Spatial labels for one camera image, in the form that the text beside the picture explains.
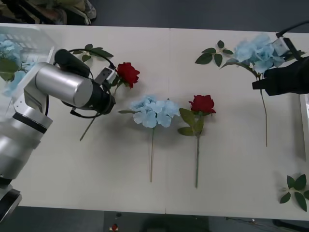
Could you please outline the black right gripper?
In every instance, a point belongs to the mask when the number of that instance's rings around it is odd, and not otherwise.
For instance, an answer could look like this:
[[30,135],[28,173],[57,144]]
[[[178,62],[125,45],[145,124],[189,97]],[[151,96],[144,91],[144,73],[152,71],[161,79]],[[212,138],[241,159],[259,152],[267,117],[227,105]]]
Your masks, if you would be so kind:
[[308,94],[309,57],[302,58],[283,68],[267,70],[265,80],[253,82],[252,88],[254,90],[264,89],[269,96],[286,93]]

